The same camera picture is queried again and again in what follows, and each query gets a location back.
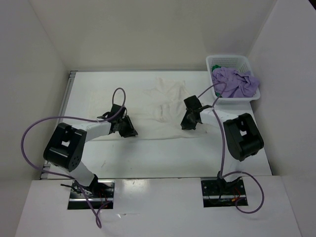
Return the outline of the white t shirt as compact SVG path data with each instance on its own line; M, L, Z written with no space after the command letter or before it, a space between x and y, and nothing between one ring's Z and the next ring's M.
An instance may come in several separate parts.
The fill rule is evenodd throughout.
M183 77L116 80L88 90L87 115L98 119L113 103L124 104L140 140L202 137L211 133L209 125L199 124L195 130L180 125L186 112L184 99L191 95Z

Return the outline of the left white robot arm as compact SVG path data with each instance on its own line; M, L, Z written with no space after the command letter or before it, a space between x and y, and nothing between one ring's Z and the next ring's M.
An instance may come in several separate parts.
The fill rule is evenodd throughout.
M138 135L129 116L122 116L111 121L88 122L76 126L62 122L55 128L43 152L43 158L62 168L74 178L77 187L81 187L81 192L87 197L97 196L107 186L98 182L97 175L92 173L81 161L84 146L93 139L116 132L123 138Z

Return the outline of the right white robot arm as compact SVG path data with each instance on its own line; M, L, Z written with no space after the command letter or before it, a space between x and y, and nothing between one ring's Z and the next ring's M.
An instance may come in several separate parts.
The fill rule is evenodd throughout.
M197 109L186 109L181 121L183 130L195 130L197 124L207 124L220 129L222 137L222 157L218 173L217 190L228 194L234 183L229 176L241 176L238 164L246 158L256 155L264 147L263 138L249 113L234 115L216 111L211 105Z

